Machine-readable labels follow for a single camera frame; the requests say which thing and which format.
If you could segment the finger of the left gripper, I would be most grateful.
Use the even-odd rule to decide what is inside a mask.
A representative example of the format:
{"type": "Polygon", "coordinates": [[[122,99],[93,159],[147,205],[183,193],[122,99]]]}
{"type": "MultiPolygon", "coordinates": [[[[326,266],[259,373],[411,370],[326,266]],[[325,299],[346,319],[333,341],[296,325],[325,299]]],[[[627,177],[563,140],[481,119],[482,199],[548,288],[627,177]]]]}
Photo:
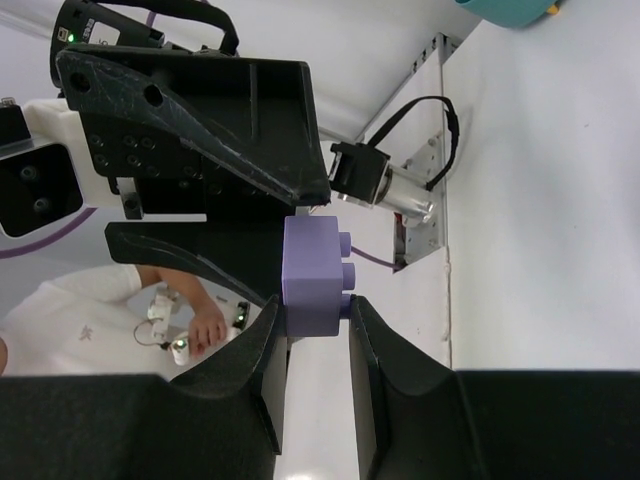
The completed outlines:
{"type": "Polygon", "coordinates": [[[258,306],[281,291],[279,224],[113,222],[105,238],[117,263],[191,273],[258,306]]]}
{"type": "Polygon", "coordinates": [[[75,44],[55,65],[81,114],[173,135],[288,205],[330,201],[305,62],[75,44]]]}

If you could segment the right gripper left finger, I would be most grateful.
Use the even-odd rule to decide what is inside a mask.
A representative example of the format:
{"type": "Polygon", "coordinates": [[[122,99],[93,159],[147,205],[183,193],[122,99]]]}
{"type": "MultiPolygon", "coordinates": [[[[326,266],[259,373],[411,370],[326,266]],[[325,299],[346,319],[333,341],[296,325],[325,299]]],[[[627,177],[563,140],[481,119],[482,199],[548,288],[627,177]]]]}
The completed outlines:
{"type": "Polygon", "coordinates": [[[269,479],[282,450],[287,341],[272,298],[242,334],[171,381],[1,381],[5,479],[269,479]]]}

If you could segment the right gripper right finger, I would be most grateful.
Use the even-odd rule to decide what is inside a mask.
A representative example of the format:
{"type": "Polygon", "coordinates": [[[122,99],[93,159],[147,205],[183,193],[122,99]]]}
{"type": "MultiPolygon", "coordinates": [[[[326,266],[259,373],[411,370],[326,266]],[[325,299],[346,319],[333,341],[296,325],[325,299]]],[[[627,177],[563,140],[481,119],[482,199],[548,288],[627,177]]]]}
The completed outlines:
{"type": "Polygon", "coordinates": [[[350,300],[364,479],[635,479],[635,371],[453,370],[350,300]]]}

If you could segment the purple lego brick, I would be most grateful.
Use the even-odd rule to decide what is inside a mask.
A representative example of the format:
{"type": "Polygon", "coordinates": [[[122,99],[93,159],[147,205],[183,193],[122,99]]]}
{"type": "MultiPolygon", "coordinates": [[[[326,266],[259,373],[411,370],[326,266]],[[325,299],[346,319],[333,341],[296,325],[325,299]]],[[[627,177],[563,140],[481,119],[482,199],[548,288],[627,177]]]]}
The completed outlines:
{"type": "Polygon", "coordinates": [[[356,286],[351,234],[335,216],[289,216],[284,222],[282,302],[290,337],[334,337],[350,317],[356,286]]]}

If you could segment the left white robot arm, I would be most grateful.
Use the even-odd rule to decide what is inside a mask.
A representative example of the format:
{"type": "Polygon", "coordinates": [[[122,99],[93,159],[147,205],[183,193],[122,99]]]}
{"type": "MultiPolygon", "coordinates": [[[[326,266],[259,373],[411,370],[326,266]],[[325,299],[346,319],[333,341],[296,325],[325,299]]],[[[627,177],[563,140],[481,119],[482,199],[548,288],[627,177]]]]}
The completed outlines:
{"type": "Polygon", "coordinates": [[[299,61],[242,58],[230,17],[202,1],[146,1],[153,14],[222,33],[191,51],[118,12],[67,1],[49,54],[55,100],[1,102],[1,227],[20,237],[86,204],[115,204],[121,263],[184,270],[262,305],[281,291],[285,221],[332,194],[371,206],[398,194],[379,143],[340,142],[326,167],[311,75],[299,61]]]}

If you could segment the operator hand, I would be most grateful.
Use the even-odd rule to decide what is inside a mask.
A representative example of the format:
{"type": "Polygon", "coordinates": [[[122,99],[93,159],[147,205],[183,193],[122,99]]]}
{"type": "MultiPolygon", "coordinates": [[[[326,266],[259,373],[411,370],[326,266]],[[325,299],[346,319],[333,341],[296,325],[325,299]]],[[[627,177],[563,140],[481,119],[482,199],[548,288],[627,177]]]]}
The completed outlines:
{"type": "Polygon", "coordinates": [[[187,282],[182,295],[193,311],[188,329],[189,348],[191,355],[198,357],[227,340],[227,323],[223,312],[197,278],[187,282]]]}

